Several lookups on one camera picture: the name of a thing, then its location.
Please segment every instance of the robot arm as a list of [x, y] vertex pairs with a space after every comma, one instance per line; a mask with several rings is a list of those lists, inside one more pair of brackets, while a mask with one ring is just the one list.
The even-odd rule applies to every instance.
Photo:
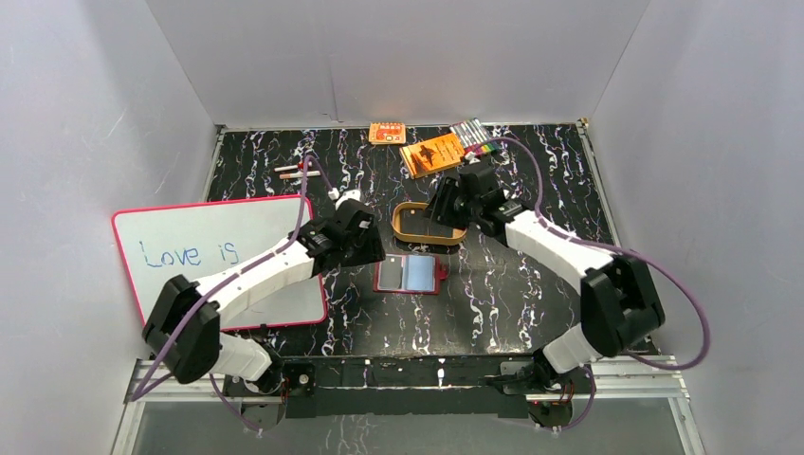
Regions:
[[[194, 282], [179, 275], [165, 283], [142, 331], [154, 352], [163, 349], [191, 307], [209, 295], [164, 359], [179, 383], [191, 383], [207, 373], [224, 373], [270, 391], [282, 381], [282, 360], [270, 346], [222, 334], [221, 324], [294, 282], [340, 266], [384, 260], [375, 217], [358, 198], [359, 192], [347, 191], [336, 202], [334, 216], [307, 222], [289, 246], [290, 235], [229, 270]], [[266, 261], [264, 257], [272, 253], [276, 256]], [[232, 276], [237, 279], [229, 284]]]
[[580, 365], [621, 354], [665, 321], [646, 264], [573, 243], [568, 232], [556, 235], [559, 227], [505, 196], [487, 161], [464, 166], [459, 179], [444, 177], [425, 213], [452, 228], [477, 225], [549, 267], [580, 296], [580, 323], [536, 351], [521, 379], [550, 387]]

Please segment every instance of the brown tray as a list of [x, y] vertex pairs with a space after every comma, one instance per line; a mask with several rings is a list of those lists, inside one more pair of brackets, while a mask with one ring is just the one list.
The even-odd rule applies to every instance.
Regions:
[[393, 236], [402, 242], [410, 242], [412, 244], [428, 244], [428, 245], [443, 245], [454, 246], [460, 244], [466, 237], [465, 229], [453, 229], [451, 237], [442, 237], [434, 235], [410, 234], [402, 232], [402, 210], [427, 208], [427, 204], [423, 202], [403, 202], [393, 209], [393, 217], [391, 219], [391, 226], [393, 227]]

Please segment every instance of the white enclosure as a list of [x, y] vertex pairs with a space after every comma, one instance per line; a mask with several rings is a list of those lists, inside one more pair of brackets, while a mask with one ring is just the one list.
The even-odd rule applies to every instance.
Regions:
[[108, 453], [146, 354], [110, 217], [197, 200], [215, 129], [142, 1], [4, 2], [0, 119], [0, 453]]
[[[197, 201], [215, 126], [573, 121], [623, 244], [703, 300], [710, 453], [804, 453], [804, 4], [31, 0], [0, 14], [0, 453], [105, 453], [146, 353], [110, 218]], [[700, 329], [659, 281], [681, 359]]]
[[[709, 453], [804, 453], [804, 4], [652, 1], [592, 116], [625, 245], [699, 294], [685, 373]], [[660, 345], [701, 329], [667, 285]]]
[[148, 0], [216, 124], [590, 115], [648, 0]]

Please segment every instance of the black tabletop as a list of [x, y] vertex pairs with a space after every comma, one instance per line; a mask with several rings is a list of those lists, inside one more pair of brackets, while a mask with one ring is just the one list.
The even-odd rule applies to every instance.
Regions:
[[[584, 239], [612, 241], [574, 124], [496, 125], [489, 131], [518, 138], [536, 155], [544, 173], [545, 216]], [[446, 127], [409, 128], [408, 143], [448, 132]], [[439, 295], [418, 296], [374, 292], [373, 265], [337, 270], [324, 277], [324, 322], [250, 335], [267, 335], [281, 355], [501, 354], [531, 352], [578, 322], [572, 286], [475, 228], [452, 250], [394, 239], [394, 207], [427, 202], [438, 178], [407, 178], [398, 149], [370, 144], [368, 129], [223, 133], [209, 201], [296, 193], [299, 181], [281, 180], [273, 169], [312, 154], [333, 185], [362, 191], [387, 253], [437, 254], [449, 273]], [[532, 163], [509, 150], [494, 158], [501, 184], [511, 196], [535, 201]], [[334, 207], [320, 180], [311, 178], [308, 187], [316, 214], [331, 214]]]

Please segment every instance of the smartphone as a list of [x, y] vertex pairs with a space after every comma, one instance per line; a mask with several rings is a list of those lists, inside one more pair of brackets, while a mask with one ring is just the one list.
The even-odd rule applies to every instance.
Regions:
[[453, 236], [452, 227], [446, 227], [433, 222], [425, 216], [423, 209], [402, 209], [399, 212], [399, 230], [406, 234], [426, 235], [428, 237]]
[[435, 256], [386, 254], [377, 263], [375, 292], [438, 294], [447, 271]]

